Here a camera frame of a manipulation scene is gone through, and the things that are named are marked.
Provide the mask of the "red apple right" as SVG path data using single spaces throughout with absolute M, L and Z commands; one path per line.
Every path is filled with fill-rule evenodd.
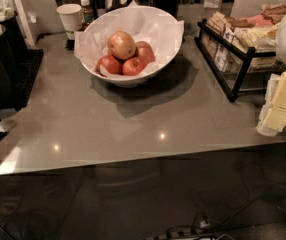
M 146 41 L 138 41 L 136 43 L 136 55 L 143 58 L 147 63 L 155 61 L 152 47 Z

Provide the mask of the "red apple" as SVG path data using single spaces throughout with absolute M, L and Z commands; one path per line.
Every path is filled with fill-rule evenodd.
M 102 67 L 110 74 L 120 75 L 122 73 L 122 64 L 112 55 L 104 55 L 97 62 L 96 70 L 104 75 Z
M 155 61 L 152 47 L 146 41 L 138 41 L 136 43 L 136 55 L 143 58 L 147 63 Z
M 124 62 L 122 72 L 125 76 L 136 76 L 146 67 L 146 65 L 147 63 L 143 58 L 133 57 Z

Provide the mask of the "red apple front middle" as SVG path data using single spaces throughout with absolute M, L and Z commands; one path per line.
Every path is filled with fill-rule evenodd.
M 122 72 L 125 76 L 136 76 L 146 67 L 146 65 L 147 63 L 143 58 L 133 57 L 124 62 Z

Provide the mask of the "red apple front left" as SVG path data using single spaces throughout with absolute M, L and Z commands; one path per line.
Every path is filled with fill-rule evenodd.
M 104 55 L 97 62 L 96 70 L 104 75 L 102 67 L 110 74 L 120 75 L 122 73 L 122 64 L 112 55 Z

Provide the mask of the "small brown glass bottle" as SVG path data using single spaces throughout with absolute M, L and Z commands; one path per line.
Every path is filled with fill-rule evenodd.
M 83 16 L 83 27 L 88 27 L 94 20 L 93 9 L 90 0 L 80 0 Z

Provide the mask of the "white paper cup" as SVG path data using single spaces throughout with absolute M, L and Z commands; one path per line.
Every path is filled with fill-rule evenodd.
M 81 6 L 79 4 L 63 4 L 57 8 L 65 33 L 69 40 L 74 40 L 74 32 L 80 31 L 82 25 Z

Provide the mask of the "black rubber mat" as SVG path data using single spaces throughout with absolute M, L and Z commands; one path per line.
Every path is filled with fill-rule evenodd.
M 43 55 L 44 51 L 42 49 L 29 49 L 19 59 L 18 73 L 14 82 L 13 104 L 16 110 L 27 106 Z

